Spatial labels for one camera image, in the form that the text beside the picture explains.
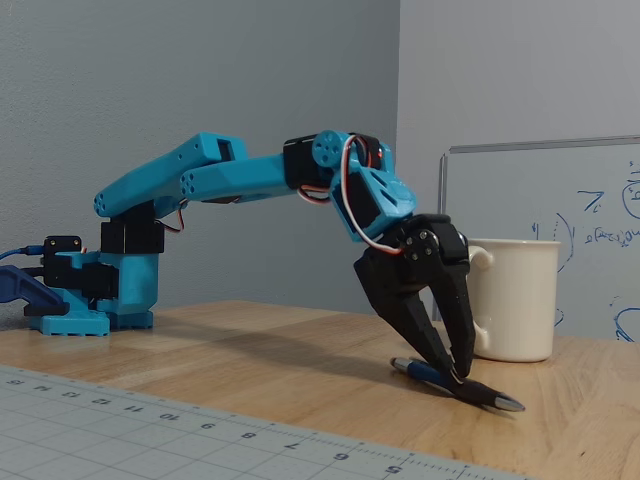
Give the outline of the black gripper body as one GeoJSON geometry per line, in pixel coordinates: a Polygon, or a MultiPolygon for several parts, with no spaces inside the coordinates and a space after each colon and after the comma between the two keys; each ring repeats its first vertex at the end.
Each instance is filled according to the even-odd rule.
{"type": "Polygon", "coordinates": [[[419,214],[393,225],[382,244],[395,254],[368,248],[355,264],[368,280],[397,296],[428,287],[443,314],[470,312],[466,275],[468,242],[444,214],[419,214]]]}

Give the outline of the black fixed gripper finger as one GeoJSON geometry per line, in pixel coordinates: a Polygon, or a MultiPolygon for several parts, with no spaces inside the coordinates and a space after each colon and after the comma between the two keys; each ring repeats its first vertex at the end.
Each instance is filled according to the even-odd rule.
{"type": "Polygon", "coordinates": [[[448,386],[458,383],[452,359],[418,294],[377,297],[373,302],[373,308],[433,369],[438,371],[448,386]]]}

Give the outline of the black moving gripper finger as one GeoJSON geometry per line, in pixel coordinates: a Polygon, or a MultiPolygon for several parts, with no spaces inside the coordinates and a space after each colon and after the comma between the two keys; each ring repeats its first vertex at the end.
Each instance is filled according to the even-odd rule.
{"type": "Polygon", "coordinates": [[[431,285],[449,337],[453,368],[458,378],[471,369],[475,330],[466,277],[470,272],[468,244],[451,223],[433,223],[438,240],[436,279],[431,285]]]}

